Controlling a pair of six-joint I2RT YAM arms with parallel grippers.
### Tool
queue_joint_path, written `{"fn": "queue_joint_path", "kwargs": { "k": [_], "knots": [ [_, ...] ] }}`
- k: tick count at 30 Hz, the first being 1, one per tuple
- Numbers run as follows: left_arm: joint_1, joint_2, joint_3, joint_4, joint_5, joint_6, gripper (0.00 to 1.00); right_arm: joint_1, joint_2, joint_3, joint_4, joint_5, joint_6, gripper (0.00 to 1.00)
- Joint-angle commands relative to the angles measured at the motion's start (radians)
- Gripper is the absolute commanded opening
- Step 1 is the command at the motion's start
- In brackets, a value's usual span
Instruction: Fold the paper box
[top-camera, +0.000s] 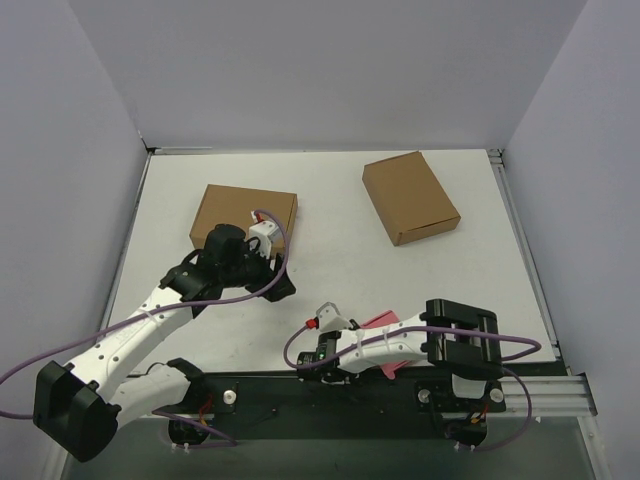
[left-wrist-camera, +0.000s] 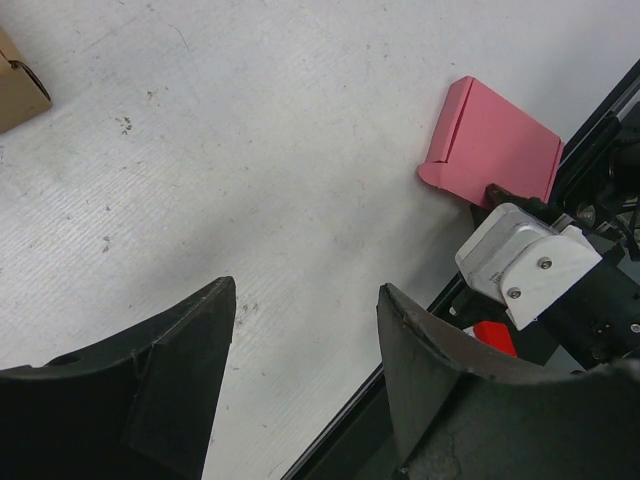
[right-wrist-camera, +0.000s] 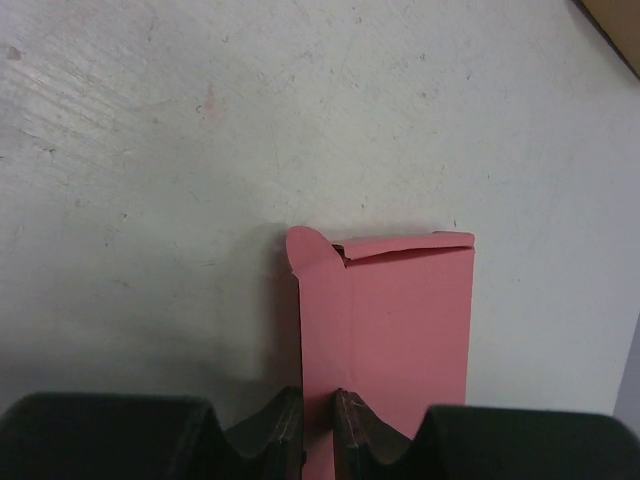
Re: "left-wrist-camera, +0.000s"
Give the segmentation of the pink paper box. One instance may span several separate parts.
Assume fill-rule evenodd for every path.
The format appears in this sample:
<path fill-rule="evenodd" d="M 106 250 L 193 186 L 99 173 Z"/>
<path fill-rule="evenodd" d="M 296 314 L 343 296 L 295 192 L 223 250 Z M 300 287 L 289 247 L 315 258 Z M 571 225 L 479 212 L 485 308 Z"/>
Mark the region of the pink paper box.
<path fill-rule="evenodd" d="M 418 176 L 426 184 L 488 209 L 486 188 L 546 201 L 563 142 L 478 79 L 452 83 Z"/>

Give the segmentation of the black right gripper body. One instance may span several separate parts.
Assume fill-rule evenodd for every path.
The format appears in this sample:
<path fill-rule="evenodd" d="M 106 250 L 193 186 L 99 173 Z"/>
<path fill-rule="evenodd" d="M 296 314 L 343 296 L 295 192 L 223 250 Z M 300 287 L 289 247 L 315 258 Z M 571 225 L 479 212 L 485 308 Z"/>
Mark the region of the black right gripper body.
<path fill-rule="evenodd" d="M 485 194 L 491 212 L 513 203 L 557 230 L 575 225 L 588 240 L 584 224 L 538 198 L 516 196 L 496 184 L 489 185 Z M 541 323 L 587 369 L 639 351 L 639 285 L 608 254 L 598 253 L 600 263 L 531 323 Z"/>

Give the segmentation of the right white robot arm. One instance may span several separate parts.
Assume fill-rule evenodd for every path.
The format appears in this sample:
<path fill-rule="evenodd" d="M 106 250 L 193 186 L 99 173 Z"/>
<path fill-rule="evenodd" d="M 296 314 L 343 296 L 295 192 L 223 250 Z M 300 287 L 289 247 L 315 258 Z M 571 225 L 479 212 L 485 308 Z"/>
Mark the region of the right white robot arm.
<path fill-rule="evenodd" d="M 492 210 L 457 252 L 467 288 L 513 327 L 539 323 L 584 369 L 639 354 L 639 124 L 610 116 L 545 203 L 492 184 Z"/>

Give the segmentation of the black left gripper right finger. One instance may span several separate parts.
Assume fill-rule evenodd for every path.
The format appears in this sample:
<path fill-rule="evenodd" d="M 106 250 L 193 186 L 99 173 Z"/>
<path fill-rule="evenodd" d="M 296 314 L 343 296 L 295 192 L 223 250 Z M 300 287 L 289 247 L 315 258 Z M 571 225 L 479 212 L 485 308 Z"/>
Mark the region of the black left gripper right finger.
<path fill-rule="evenodd" d="M 563 374 L 504 354 L 380 288 L 398 479 L 635 479 L 639 363 Z"/>

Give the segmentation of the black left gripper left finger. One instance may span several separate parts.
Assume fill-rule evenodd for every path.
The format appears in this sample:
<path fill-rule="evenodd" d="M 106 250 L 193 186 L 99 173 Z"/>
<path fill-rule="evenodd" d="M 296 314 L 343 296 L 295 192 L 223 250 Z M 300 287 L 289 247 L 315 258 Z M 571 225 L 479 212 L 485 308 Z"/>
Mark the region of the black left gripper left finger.
<path fill-rule="evenodd" d="M 198 479 L 236 313 L 222 277 L 41 367 L 1 374 L 5 479 Z"/>

